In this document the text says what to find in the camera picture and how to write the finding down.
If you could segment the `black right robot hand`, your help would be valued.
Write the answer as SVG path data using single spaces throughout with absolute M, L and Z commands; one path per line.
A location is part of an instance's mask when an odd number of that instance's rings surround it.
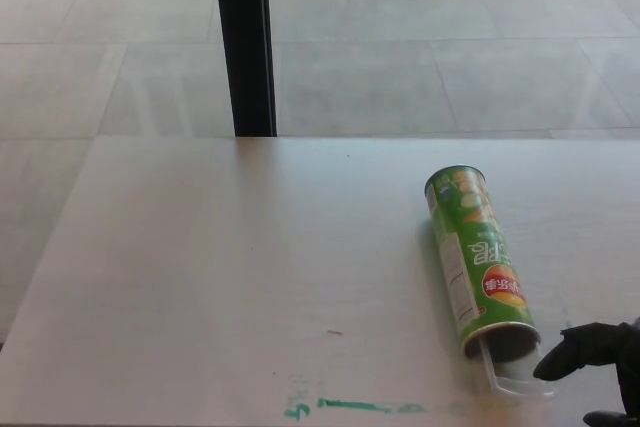
M 622 413 L 592 411 L 584 415 L 588 426 L 639 424 L 639 323 L 584 324 L 561 331 L 562 340 L 533 370 L 533 377 L 557 381 L 586 366 L 616 367 Z

